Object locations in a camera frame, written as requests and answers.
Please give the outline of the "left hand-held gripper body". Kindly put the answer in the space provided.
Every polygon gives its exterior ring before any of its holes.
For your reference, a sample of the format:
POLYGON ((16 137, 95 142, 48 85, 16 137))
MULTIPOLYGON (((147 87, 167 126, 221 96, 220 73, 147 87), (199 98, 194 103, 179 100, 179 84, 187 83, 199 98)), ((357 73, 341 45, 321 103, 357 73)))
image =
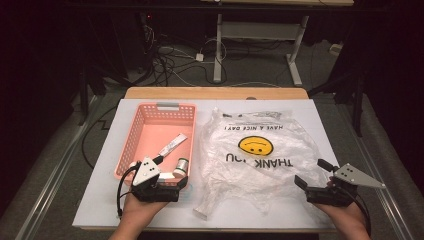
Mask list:
POLYGON ((131 184, 132 194, 141 202, 177 202, 177 183, 159 182, 161 170, 150 157, 140 163, 131 184))

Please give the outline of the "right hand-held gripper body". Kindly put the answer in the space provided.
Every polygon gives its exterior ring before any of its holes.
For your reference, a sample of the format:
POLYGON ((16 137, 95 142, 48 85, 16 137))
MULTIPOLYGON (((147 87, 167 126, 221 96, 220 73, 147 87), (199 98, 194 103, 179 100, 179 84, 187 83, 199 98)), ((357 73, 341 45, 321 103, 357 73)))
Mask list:
POLYGON ((386 185, 365 172, 347 163, 335 166, 332 172, 332 185, 326 187, 307 187, 306 199, 310 203, 347 207, 356 200, 359 186, 385 189, 386 185))

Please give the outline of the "white glue tube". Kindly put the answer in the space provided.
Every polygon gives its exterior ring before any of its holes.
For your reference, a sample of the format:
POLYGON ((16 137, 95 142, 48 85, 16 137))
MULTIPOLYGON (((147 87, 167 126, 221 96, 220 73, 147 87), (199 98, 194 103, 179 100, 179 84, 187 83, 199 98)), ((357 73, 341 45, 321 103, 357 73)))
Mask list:
POLYGON ((171 153, 176 147, 178 147, 182 142, 187 139, 187 136, 180 133, 173 140, 171 140, 166 146, 164 146, 160 151, 159 155, 166 157, 171 153))

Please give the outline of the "pink plastic basket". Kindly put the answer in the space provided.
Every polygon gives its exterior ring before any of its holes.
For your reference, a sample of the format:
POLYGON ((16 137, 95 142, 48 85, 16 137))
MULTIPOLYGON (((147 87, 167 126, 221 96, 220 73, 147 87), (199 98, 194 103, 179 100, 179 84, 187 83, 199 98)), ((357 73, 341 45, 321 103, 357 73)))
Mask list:
POLYGON ((172 172, 179 158, 189 160, 188 175, 192 162, 193 140, 196 126, 196 106, 187 103, 140 103, 135 110, 129 133, 114 175, 120 179, 124 172, 145 157, 151 159, 182 133, 187 139, 164 157, 159 165, 162 172, 172 172))

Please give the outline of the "clear smiley plastic bag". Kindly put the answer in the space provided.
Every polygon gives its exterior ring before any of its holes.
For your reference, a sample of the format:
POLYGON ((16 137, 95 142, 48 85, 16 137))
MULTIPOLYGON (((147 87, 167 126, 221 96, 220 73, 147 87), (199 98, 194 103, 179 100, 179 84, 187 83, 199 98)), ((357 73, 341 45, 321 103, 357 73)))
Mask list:
POLYGON ((212 110, 199 137, 204 194, 195 213, 207 219, 227 199, 249 201, 262 214, 271 201, 302 197, 294 180, 327 183, 310 134, 290 110, 226 113, 212 110))

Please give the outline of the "person's left hand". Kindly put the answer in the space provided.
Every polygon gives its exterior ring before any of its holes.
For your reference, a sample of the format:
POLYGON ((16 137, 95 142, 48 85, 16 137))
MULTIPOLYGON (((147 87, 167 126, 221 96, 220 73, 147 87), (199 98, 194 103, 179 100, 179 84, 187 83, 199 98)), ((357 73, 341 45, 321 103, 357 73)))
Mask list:
POLYGON ((141 202, 133 194, 128 194, 121 219, 150 222, 167 205, 167 202, 141 202))

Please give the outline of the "person's right hand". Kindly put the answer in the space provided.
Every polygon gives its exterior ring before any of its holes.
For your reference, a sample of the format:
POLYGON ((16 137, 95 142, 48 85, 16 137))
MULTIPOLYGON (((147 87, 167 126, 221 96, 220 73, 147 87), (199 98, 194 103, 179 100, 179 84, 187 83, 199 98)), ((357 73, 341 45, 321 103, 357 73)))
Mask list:
POLYGON ((323 211, 340 231, 366 229, 365 217, 356 203, 347 207, 335 207, 314 203, 314 206, 323 211))

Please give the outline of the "white board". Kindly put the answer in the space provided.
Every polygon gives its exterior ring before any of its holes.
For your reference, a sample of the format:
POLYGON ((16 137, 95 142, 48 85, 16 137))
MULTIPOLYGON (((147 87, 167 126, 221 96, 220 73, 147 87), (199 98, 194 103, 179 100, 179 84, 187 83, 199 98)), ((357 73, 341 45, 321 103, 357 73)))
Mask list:
MULTIPOLYGON (((100 156, 88 182, 73 225, 82 229, 112 229, 118 224, 116 192, 119 180, 114 177, 132 117, 141 101, 125 99, 118 105, 100 156)), ((214 108, 225 112, 260 110, 290 110, 312 139, 321 156, 332 164, 337 162, 315 104, 311 100, 192 100, 197 106, 196 127, 201 128, 211 117, 214 108)), ((189 186, 180 200, 161 210, 149 226, 151 231, 204 232, 308 232, 331 231, 328 221, 318 223, 305 209, 304 196, 280 198, 270 202, 270 211, 263 215, 249 200, 228 199, 203 220, 194 214, 204 191, 199 172, 199 149, 193 149, 189 186)))

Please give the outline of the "black metal stand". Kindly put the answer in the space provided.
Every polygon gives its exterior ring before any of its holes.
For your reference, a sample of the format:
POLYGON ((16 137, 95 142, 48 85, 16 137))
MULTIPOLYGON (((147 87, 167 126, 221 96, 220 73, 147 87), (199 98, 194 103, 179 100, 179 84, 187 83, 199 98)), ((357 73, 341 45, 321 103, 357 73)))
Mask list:
POLYGON ((81 117, 79 125, 82 126, 86 122, 88 116, 89 103, 88 103, 88 84, 86 79, 85 68, 79 73, 79 95, 80 95, 80 108, 81 108, 81 117))
POLYGON ((324 84, 312 88, 307 94, 309 97, 312 97, 321 92, 330 92, 334 94, 334 101, 337 104, 351 103, 353 106, 351 124, 356 135, 361 137, 363 91, 364 72, 360 70, 349 70, 339 77, 335 77, 324 84))

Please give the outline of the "wooden table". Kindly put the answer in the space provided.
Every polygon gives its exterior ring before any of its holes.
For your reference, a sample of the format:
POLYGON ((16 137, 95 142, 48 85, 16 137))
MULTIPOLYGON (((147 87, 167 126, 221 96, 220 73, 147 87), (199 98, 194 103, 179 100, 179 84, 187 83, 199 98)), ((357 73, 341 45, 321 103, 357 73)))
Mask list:
POLYGON ((306 100, 302 88, 266 87, 131 87, 125 99, 306 100))

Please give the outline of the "white metal desk frame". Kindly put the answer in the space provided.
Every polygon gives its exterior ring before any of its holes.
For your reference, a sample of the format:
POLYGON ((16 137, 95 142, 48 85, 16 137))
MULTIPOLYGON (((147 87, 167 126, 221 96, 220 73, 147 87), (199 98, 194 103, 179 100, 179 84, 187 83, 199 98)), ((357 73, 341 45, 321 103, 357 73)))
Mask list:
POLYGON ((293 84, 302 86, 302 80, 296 66, 296 58, 306 31, 309 17, 303 16, 296 24, 288 23, 256 23, 240 21, 224 21, 223 15, 217 15, 216 49, 214 58, 213 81, 222 82, 222 61, 226 54, 226 47, 222 42, 227 39, 255 39, 255 40, 289 40, 294 42, 293 51, 285 56, 293 84))

